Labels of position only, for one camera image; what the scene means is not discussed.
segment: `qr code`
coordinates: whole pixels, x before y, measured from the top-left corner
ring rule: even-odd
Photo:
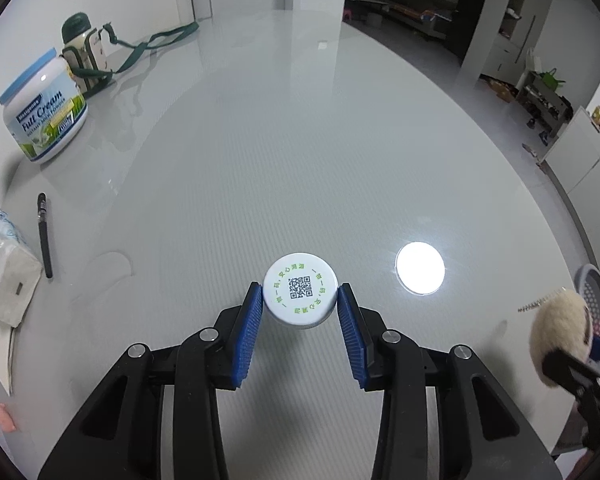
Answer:
[[[292,300],[312,296],[311,278],[308,276],[289,278],[289,292],[291,292]]]

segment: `beige fuzzy object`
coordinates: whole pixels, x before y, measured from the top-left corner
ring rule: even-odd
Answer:
[[[587,303],[574,290],[561,290],[542,302],[529,337],[531,360],[540,380],[557,386],[542,373],[544,357],[561,349],[581,362],[591,352],[593,323]]]

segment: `pink object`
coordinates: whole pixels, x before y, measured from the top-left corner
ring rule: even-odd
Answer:
[[[0,402],[0,429],[4,433],[16,431],[16,425],[13,423],[11,415],[7,412],[6,406]]]

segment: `green strap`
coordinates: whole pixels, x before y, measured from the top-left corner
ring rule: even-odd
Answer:
[[[85,98],[89,98],[94,94],[97,94],[100,90],[106,87],[114,74],[119,74],[124,72],[125,70],[130,69],[133,65],[135,65],[136,61],[140,59],[140,56],[144,53],[145,50],[156,50],[158,48],[168,46],[178,41],[184,40],[187,36],[193,34],[196,30],[198,30],[198,24],[196,22],[188,23],[187,25],[181,25],[180,27],[172,28],[171,30],[166,30],[165,32],[157,32],[152,35],[149,40],[141,41],[137,45],[127,43],[126,41],[119,40],[116,36],[116,33],[113,32],[113,27],[111,27],[110,23],[105,23],[102,26],[103,30],[107,31],[109,35],[109,42],[111,44],[120,44],[122,46],[126,46],[127,48],[132,48],[133,51],[129,54],[129,57],[126,58],[126,61],[117,69],[115,72],[113,70],[95,70],[92,68],[72,68],[72,72],[74,75],[80,78],[99,78],[100,81],[88,92],[84,93]],[[167,41],[166,43],[161,43],[158,45],[152,45],[155,40],[159,38],[168,38],[169,36],[173,36],[177,34],[175,38],[171,41]]]

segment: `white tissue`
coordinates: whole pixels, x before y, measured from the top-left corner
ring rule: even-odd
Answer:
[[[0,321],[14,328],[22,321],[42,265],[22,235],[0,210]]]

